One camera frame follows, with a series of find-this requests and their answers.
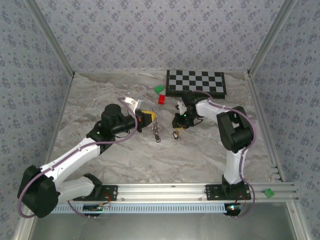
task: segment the green block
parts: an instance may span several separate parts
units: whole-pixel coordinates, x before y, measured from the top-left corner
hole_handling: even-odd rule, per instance
[[[156,87],[154,88],[154,91],[155,91],[157,94],[160,93],[160,92],[163,91],[163,90],[164,90],[164,87],[161,86],[161,85],[156,86]]]
[[[272,191],[270,188],[264,191],[264,194],[266,195],[267,198],[271,198],[275,195],[274,191]]]

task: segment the robotic arm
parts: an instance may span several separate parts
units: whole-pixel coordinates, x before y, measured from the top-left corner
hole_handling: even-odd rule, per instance
[[[36,216],[39,218],[47,216],[59,203],[82,196],[96,199],[102,193],[102,182],[92,174],[85,174],[79,179],[67,182],[64,180],[80,166],[106,151],[115,142],[117,134],[129,133],[130,129],[134,129],[136,121],[136,130],[141,133],[142,128],[155,120],[155,112],[138,109],[139,100],[126,97],[124,102],[135,116],[130,114],[124,116],[119,105],[109,104],[101,114],[101,120],[78,145],[48,164],[39,168],[32,165],[25,170],[18,198],[32,179],[44,173],[29,186],[22,197],[22,202]],[[110,142],[110,144],[99,144],[99,142]]]
[[[180,113],[175,114],[175,118],[172,121],[173,128],[186,129],[194,127],[194,121],[203,117],[207,117],[218,123],[221,142],[227,149],[226,168],[220,187],[225,199],[237,200],[239,194],[247,192],[247,186],[240,177],[239,166],[242,157],[242,173],[248,151],[244,149],[248,147],[254,139],[254,132],[250,123],[242,115],[232,110],[213,106],[207,98],[197,98],[192,91],[186,92],[182,96],[182,101],[185,107],[178,104],[177,108],[180,110]],[[233,109],[246,116],[243,107],[236,106]]]

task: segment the patterned wallpaper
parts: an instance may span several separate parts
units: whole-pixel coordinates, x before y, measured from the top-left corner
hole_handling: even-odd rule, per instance
[[[0,239],[9,240],[23,172],[46,157],[69,78],[23,0],[0,7]]]
[[[320,239],[320,2],[294,7],[254,79],[287,181]]]
[[[283,0],[37,0],[75,71],[249,68]]]

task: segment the blue floral wall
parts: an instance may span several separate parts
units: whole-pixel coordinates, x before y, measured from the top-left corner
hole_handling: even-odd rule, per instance
[[[23,0],[0,7],[0,239],[7,240],[23,172],[44,161],[70,79]]]
[[[254,76],[287,181],[320,239],[320,2],[299,0]]]
[[[283,0],[38,0],[75,71],[249,68]]]

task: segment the yellow object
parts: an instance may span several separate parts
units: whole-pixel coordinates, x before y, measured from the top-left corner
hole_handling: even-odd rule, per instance
[[[144,114],[151,114],[152,122],[156,119],[157,114],[154,111],[141,110]]]

